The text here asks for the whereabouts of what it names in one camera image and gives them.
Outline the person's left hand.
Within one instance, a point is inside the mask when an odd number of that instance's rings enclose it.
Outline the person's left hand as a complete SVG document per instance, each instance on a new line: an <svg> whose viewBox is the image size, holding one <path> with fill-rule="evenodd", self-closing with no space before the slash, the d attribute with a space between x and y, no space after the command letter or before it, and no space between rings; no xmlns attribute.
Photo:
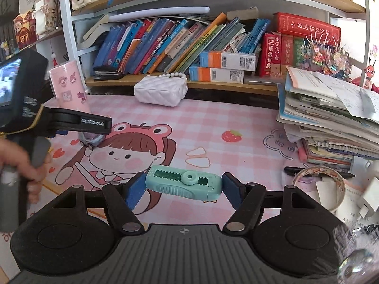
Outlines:
<svg viewBox="0 0 379 284"><path fill-rule="evenodd" d="M29 182L27 184L28 199L30 203L38 203L42 190L42 182L48 172L48 164L51 162L50 153L40 167L34 168L25 149L5 138L1 138L1 166L9 165L15 167L17 171Z"/></svg>

